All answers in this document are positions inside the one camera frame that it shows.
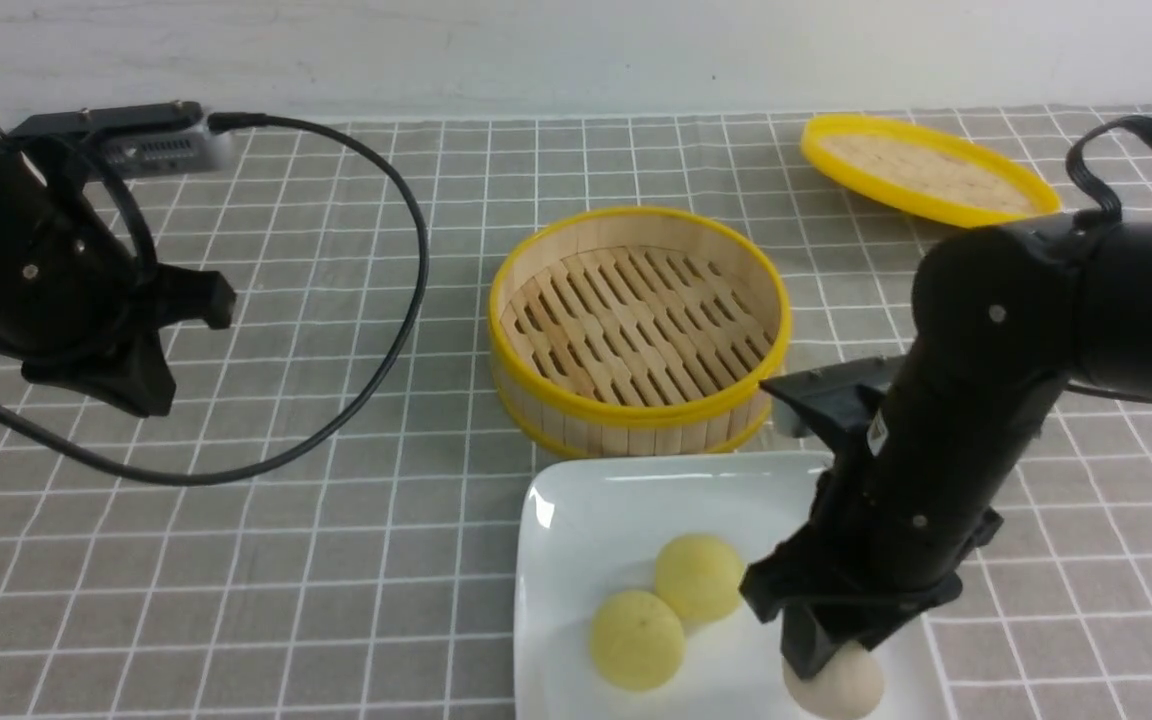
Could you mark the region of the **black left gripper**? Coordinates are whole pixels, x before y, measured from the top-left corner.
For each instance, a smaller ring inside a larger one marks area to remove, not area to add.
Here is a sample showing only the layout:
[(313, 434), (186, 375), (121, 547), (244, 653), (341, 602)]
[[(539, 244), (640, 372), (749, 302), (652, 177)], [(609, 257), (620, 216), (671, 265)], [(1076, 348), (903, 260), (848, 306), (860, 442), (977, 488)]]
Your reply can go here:
[(236, 291), (218, 272), (157, 260), (136, 202), (101, 156), (63, 136), (0, 147), (0, 354), (28, 382), (134, 416), (177, 392), (159, 338), (179, 323), (220, 331)]

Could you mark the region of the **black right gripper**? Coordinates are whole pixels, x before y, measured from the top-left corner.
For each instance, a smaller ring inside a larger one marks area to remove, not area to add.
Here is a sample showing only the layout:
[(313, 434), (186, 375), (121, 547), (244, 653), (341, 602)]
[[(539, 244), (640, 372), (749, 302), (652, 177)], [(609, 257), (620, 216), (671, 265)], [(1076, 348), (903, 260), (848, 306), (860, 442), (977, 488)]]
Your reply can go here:
[(969, 511), (964, 532), (923, 520), (884, 515), (836, 471), (819, 475), (805, 523), (748, 564), (738, 588), (759, 623), (780, 621), (782, 659), (796, 679), (814, 679), (847, 642), (876, 650), (954, 602), (958, 566), (1005, 524), (991, 506)]

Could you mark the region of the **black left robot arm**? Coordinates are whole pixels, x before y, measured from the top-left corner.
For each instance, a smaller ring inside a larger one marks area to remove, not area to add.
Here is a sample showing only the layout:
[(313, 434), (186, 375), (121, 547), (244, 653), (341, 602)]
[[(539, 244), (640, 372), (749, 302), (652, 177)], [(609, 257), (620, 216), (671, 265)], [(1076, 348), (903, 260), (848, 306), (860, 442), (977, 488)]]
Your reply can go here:
[(165, 265), (128, 179), (218, 168), (197, 103), (68, 111), (0, 128), (0, 355), (28, 382), (169, 414), (168, 325), (232, 323), (218, 272)]

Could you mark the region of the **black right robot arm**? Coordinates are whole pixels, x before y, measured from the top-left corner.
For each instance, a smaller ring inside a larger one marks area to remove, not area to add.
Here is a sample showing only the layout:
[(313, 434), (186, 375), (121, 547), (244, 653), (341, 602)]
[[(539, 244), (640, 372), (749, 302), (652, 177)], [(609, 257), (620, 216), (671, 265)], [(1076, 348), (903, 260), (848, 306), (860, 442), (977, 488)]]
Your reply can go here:
[(1069, 217), (937, 243), (911, 286), (916, 336), (761, 388), (833, 455), (805, 524), (740, 585), (781, 653), (814, 679), (963, 591), (960, 564), (1052, 407), (1075, 386), (1152, 401), (1152, 223)]

